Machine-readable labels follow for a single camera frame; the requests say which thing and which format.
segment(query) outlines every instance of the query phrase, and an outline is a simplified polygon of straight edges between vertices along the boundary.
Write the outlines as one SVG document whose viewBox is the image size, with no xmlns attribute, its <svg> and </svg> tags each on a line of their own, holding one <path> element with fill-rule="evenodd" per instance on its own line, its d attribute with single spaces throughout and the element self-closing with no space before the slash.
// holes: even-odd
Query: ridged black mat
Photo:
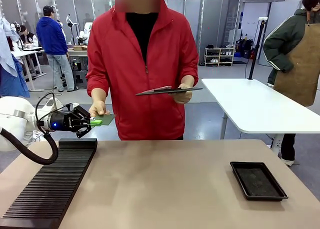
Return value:
<svg viewBox="0 0 320 229">
<path fill-rule="evenodd" d="M 0 218 L 0 229 L 59 228 L 96 150 L 97 139 L 61 139 L 57 160 L 37 172 Z"/>
</svg>

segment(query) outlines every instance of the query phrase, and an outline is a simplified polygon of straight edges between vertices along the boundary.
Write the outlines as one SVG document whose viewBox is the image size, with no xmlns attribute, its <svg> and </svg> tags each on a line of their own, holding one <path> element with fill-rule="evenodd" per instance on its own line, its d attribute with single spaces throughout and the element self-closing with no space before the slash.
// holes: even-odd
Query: light blue jeans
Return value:
<svg viewBox="0 0 320 229">
<path fill-rule="evenodd" d="M 60 66 L 62 73 L 64 74 L 66 87 L 68 91 L 72 91 L 75 88 L 74 76 L 69 64 L 69 60 L 66 55 L 46 55 L 49 61 L 50 67 L 53 69 L 53 79 L 56 88 L 59 91 L 64 90 L 62 80 L 60 76 Z"/>
</svg>

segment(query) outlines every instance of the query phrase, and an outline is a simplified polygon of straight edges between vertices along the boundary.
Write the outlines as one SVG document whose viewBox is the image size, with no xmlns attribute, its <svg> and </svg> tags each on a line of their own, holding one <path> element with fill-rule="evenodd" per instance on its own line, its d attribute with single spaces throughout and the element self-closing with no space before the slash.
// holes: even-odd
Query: white shoe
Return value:
<svg viewBox="0 0 320 229">
<path fill-rule="evenodd" d="M 282 161 L 284 164 L 286 164 L 288 167 L 291 167 L 291 166 L 295 163 L 294 160 L 285 160 L 285 159 L 282 159 L 282 158 L 281 158 L 281 161 Z"/>
</svg>

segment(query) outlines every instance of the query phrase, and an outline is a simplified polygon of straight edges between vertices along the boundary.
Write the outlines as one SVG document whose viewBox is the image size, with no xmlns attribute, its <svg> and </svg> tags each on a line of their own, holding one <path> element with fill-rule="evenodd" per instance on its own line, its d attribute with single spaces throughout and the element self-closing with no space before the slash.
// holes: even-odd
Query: person in blue hoodie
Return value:
<svg viewBox="0 0 320 229">
<path fill-rule="evenodd" d="M 60 67 L 64 73 L 67 92 L 78 90 L 75 86 L 73 73 L 69 64 L 69 54 L 66 39 L 62 28 L 54 18 L 54 9 L 52 6 L 43 7 L 43 15 L 36 25 L 36 34 L 38 40 L 44 48 L 53 69 L 53 79 L 59 92 L 64 91 L 64 86 L 60 77 Z"/>
</svg>

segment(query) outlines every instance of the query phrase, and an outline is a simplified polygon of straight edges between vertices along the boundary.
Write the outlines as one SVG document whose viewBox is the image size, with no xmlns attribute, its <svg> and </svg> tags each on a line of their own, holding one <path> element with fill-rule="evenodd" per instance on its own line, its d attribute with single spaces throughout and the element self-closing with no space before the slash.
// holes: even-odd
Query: blue hoodie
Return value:
<svg viewBox="0 0 320 229">
<path fill-rule="evenodd" d="M 62 29 L 52 18 L 44 16 L 39 20 L 36 35 L 48 55 L 65 55 L 68 52 Z"/>
</svg>

